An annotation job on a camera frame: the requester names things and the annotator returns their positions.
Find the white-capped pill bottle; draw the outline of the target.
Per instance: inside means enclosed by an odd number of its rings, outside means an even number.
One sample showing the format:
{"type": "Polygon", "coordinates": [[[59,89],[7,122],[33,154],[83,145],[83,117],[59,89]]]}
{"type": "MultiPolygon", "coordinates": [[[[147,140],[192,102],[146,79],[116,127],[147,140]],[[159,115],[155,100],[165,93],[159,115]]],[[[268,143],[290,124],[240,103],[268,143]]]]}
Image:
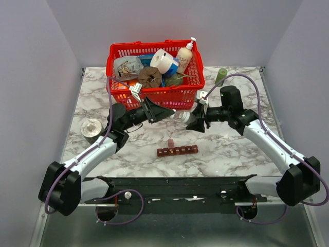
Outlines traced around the white-capped pill bottle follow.
{"type": "Polygon", "coordinates": [[[195,115],[187,111],[181,112],[178,118],[181,122],[185,123],[186,125],[189,125],[196,120],[195,115]]]}

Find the red weekly pill organizer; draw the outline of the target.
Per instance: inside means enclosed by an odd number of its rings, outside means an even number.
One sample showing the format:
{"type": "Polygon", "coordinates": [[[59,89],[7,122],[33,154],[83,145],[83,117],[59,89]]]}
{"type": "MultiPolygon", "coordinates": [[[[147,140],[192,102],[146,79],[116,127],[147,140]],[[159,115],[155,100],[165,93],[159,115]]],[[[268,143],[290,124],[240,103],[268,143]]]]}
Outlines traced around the red weekly pill organizer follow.
{"type": "Polygon", "coordinates": [[[187,145],[179,147],[174,145],[175,143],[173,139],[169,139],[167,143],[168,146],[166,148],[159,148],[156,150],[157,157],[190,155],[198,153],[197,145],[187,145]]]}

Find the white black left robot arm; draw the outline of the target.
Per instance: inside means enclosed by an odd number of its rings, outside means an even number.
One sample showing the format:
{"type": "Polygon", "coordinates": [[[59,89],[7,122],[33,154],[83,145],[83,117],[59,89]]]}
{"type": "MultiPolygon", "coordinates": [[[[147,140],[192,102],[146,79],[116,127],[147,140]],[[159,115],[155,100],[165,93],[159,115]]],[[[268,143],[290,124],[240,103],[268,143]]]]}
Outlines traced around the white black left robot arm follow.
{"type": "Polygon", "coordinates": [[[91,146],[64,163],[52,162],[47,167],[38,195],[44,203],[45,213],[70,215],[81,202],[83,180],[126,144],[129,138],[127,129],[145,121],[153,124],[174,114],[174,110],[157,105],[148,97],[140,107],[132,110],[127,110],[121,103],[111,105],[107,126],[91,146]]]}

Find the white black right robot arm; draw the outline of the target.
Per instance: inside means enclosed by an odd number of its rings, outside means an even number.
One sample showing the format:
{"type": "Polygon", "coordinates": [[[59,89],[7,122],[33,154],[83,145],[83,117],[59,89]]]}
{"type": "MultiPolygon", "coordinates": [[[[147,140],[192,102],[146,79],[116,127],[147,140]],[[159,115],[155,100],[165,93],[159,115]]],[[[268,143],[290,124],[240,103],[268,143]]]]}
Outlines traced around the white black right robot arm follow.
{"type": "Polygon", "coordinates": [[[198,91],[197,106],[192,112],[183,112],[179,118],[188,130],[204,133],[212,122],[227,122],[240,135],[252,141],[276,165],[280,177],[253,175],[236,189],[244,202],[255,195],[279,197],[288,206],[295,206],[320,190],[320,162],[306,158],[278,138],[253,110],[243,107],[241,93],[235,86],[220,89],[222,105],[209,107],[206,92],[198,91]]]}

